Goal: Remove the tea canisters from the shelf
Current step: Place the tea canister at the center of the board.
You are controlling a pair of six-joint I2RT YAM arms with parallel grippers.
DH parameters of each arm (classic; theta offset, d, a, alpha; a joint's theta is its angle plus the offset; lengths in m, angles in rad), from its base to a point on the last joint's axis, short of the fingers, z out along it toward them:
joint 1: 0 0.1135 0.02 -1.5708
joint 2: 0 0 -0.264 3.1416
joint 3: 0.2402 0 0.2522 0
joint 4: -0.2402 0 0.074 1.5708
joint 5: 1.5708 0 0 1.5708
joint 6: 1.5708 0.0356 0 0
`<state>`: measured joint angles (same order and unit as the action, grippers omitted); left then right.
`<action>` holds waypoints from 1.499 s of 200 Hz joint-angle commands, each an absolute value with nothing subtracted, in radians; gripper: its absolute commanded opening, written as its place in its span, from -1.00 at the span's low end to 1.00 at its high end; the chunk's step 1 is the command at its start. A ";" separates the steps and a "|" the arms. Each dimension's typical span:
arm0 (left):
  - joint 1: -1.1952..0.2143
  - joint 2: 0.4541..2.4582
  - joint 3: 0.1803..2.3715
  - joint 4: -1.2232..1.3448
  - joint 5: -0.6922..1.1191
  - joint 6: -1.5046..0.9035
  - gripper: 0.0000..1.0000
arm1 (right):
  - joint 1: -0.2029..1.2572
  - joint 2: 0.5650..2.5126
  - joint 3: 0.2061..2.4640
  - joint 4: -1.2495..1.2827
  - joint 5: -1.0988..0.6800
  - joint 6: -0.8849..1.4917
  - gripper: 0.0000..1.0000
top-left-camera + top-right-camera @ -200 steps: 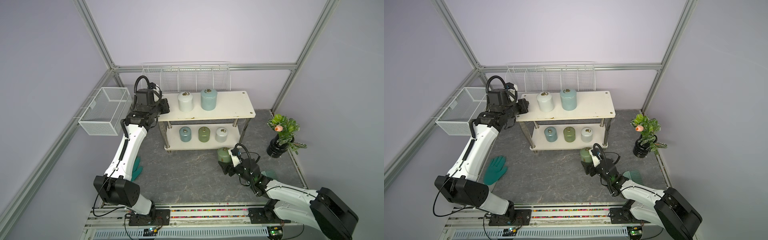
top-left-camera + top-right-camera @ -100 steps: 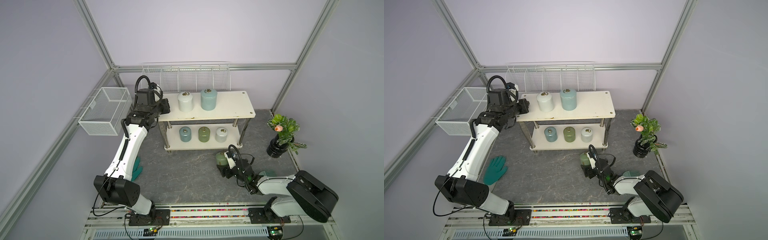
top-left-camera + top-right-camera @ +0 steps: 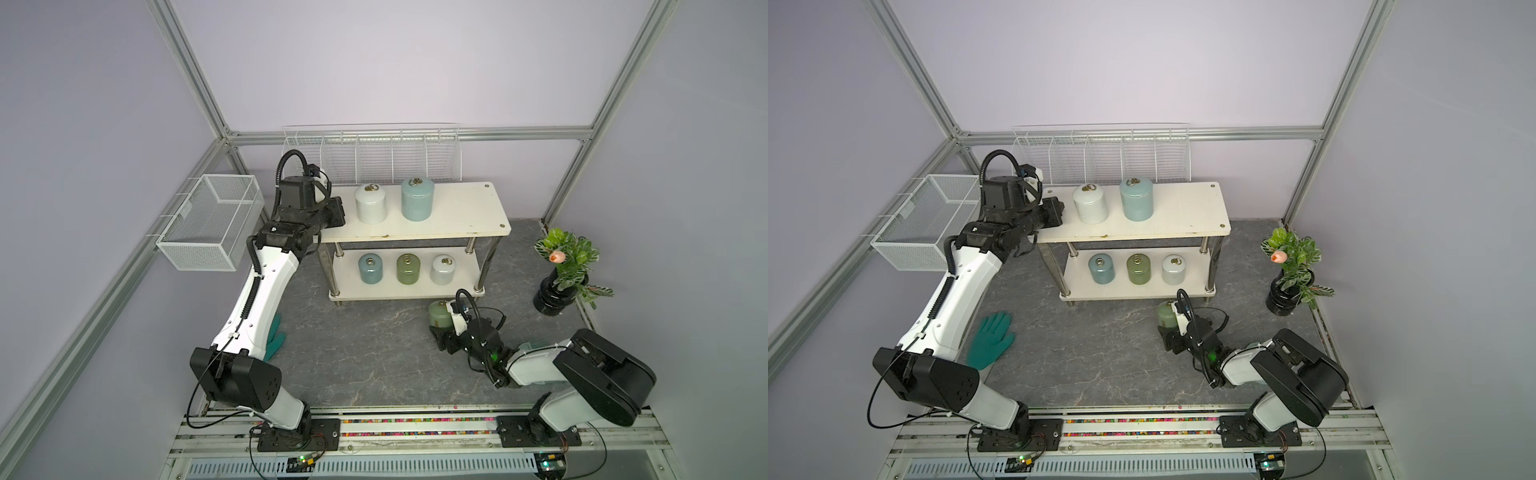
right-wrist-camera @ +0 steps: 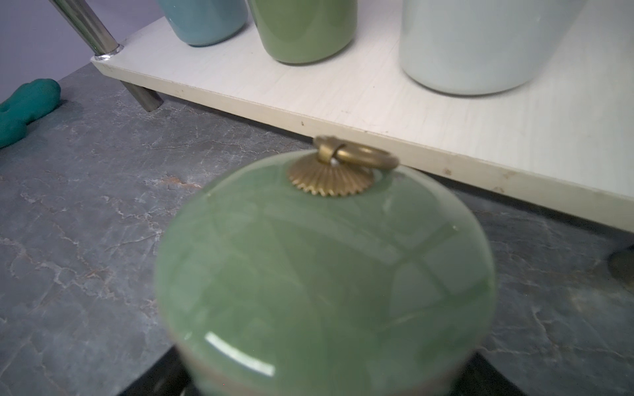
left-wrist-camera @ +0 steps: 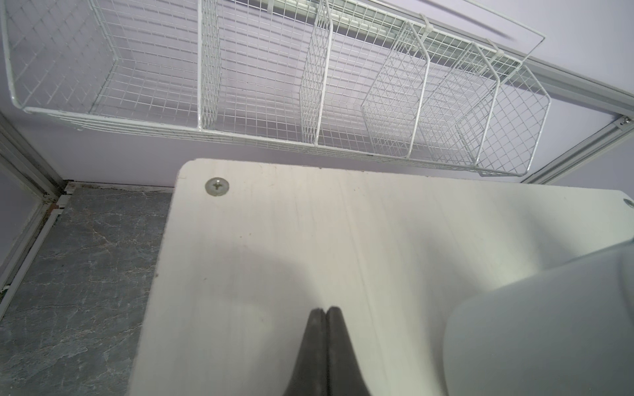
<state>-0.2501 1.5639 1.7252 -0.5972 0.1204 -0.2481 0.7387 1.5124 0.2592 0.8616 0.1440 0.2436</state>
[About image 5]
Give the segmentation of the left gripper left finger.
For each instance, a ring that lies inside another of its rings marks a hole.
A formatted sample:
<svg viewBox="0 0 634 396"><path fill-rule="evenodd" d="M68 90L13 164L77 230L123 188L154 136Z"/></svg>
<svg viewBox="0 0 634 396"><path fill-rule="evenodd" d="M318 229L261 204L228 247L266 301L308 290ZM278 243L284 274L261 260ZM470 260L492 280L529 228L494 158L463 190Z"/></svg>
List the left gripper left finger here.
<svg viewBox="0 0 634 396"><path fill-rule="evenodd" d="M284 396L328 394L328 330L322 309L310 312Z"/></svg>

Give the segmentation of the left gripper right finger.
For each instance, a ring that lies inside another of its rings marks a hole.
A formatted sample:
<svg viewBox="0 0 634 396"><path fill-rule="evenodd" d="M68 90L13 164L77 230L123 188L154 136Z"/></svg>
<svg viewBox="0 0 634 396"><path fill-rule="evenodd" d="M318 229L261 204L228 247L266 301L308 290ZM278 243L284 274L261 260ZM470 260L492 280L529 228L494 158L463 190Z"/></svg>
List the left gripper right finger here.
<svg viewBox="0 0 634 396"><path fill-rule="evenodd" d="M328 333L328 395L370 395L339 307L326 313Z"/></svg>

